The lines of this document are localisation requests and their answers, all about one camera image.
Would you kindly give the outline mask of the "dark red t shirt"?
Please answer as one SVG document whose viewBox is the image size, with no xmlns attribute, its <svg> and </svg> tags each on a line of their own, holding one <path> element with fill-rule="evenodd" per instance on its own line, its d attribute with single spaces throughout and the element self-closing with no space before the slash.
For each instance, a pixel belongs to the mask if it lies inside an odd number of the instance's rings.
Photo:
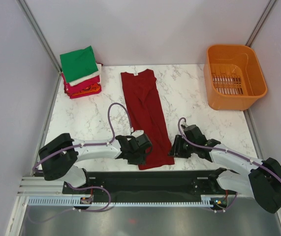
<svg viewBox="0 0 281 236">
<path fill-rule="evenodd" d="M 175 164 L 174 158 L 168 155 L 171 142 L 154 72 L 150 69 L 137 74 L 122 72 L 121 80 L 132 126 L 135 130 L 143 130 L 153 145 L 153 151 L 146 157 L 146 163 L 138 168 L 147 170 Z"/>
</svg>

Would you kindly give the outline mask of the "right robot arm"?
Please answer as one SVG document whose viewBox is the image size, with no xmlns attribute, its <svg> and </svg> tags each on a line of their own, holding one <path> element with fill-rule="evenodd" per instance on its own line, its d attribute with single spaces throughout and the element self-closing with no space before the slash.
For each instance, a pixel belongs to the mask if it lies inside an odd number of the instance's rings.
<svg viewBox="0 0 281 236">
<path fill-rule="evenodd" d="M 215 139 L 207 139 L 196 125 L 178 124 L 170 156 L 200 159 L 222 165 L 208 181 L 209 190 L 231 190 L 255 201 L 267 212 L 281 208 L 281 165 L 273 159 L 260 160 L 232 150 Z"/>
</svg>

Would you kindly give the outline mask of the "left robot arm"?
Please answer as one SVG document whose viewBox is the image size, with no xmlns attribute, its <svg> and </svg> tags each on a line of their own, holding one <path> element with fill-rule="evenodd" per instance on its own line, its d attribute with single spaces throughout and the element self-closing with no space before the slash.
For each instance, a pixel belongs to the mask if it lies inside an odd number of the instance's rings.
<svg viewBox="0 0 281 236">
<path fill-rule="evenodd" d="M 144 165 L 153 144 L 142 130 L 118 135 L 112 140 L 84 141 L 63 133 L 39 151 L 40 166 L 46 181 L 61 180 L 79 193 L 87 193 L 91 182 L 87 171 L 75 164 L 92 159 L 124 159 L 130 165 Z"/>
</svg>

